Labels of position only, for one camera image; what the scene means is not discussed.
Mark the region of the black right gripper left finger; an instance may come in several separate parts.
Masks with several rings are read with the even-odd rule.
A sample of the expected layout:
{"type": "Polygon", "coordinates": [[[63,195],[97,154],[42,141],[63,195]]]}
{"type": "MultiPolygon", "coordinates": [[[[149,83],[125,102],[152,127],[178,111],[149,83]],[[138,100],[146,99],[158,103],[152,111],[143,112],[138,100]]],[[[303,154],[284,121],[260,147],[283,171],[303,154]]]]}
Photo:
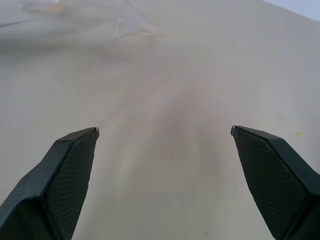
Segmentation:
{"type": "Polygon", "coordinates": [[[2,240],[72,239],[99,136],[99,129],[90,127],[53,143],[0,206],[2,240]]]}

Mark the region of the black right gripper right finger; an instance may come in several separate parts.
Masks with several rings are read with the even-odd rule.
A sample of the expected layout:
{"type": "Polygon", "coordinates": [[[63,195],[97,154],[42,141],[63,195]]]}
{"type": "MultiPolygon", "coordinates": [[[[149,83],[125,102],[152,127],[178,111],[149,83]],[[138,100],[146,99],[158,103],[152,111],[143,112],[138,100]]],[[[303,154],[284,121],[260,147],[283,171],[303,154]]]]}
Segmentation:
{"type": "Polygon", "coordinates": [[[320,238],[320,175],[283,139],[231,128],[249,191],[276,240],[320,238]]]}

